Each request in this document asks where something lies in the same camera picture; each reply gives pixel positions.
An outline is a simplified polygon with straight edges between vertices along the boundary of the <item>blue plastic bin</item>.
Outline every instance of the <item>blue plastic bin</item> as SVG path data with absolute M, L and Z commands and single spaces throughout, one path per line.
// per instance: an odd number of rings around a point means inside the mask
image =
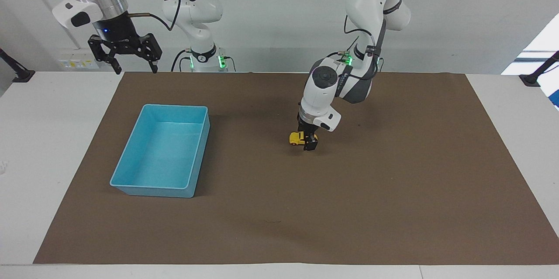
M 146 104 L 110 185 L 128 195 L 193 197 L 209 131 L 207 107 Z

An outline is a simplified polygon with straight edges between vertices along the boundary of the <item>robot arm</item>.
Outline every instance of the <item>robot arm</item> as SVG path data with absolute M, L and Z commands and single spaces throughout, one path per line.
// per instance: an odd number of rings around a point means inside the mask
M 178 0 L 165 0 L 163 13 L 173 20 Z M 209 28 L 204 25 L 221 20 L 223 8 L 218 0 L 181 0 L 176 25 L 190 41 L 190 66 L 194 72 L 224 72 L 227 65 Z
M 299 132 L 305 138 L 305 150 L 314 150 L 318 128 L 334 131 L 341 115 L 332 108 L 334 98 L 350 103 L 365 100 L 371 92 L 372 80 L 378 72 L 378 61 L 386 29 L 401 30 L 411 17 L 401 0 L 347 0 L 348 18 L 361 35 L 351 57 L 354 66 L 342 60 L 325 58 L 316 62 L 307 80 L 298 115 Z
M 97 61 L 110 64 L 117 74 L 122 68 L 114 58 L 116 54 L 137 55 L 157 72 L 161 48 L 153 34 L 138 35 L 128 16 L 126 0 L 64 0 L 52 13 L 68 29 L 93 24 L 97 34 L 88 40 L 91 51 Z M 103 45 L 109 48 L 109 53 L 104 51 Z

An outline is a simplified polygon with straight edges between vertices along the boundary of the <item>green indicator light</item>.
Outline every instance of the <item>green indicator light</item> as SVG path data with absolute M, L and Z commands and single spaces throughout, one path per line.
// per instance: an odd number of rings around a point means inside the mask
M 227 63 L 225 62 L 225 60 L 223 59 L 223 57 L 220 55 L 217 57 L 219 59 L 219 67 L 220 68 L 226 68 L 227 67 Z

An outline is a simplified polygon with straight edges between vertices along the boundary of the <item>electrical outlet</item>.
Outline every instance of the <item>electrical outlet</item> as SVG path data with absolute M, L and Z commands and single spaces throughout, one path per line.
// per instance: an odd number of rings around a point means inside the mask
M 72 66 L 70 63 L 70 59 L 72 58 L 72 54 L 62 54 L 60 58 L 58 58 L 58 63 L 62 66 L 64 70 L 73 70 L 76 67 Z
M 72 54 L 68 61 L 68 66 L 71 69 L 92 69 L 99 70 L 99 64 L 92 55 L 84 53 Z

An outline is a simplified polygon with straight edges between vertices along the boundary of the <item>brown mat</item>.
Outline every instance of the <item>brown mat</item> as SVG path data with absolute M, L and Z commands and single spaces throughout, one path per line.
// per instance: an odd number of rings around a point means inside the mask
M 464 75 L 383 73 L 315 152 L 306 76 L 126 73 L 35 263 L 559 264 L 559 240 Z M 109 186 L 146 103 L 205 105 L 193 199 Z

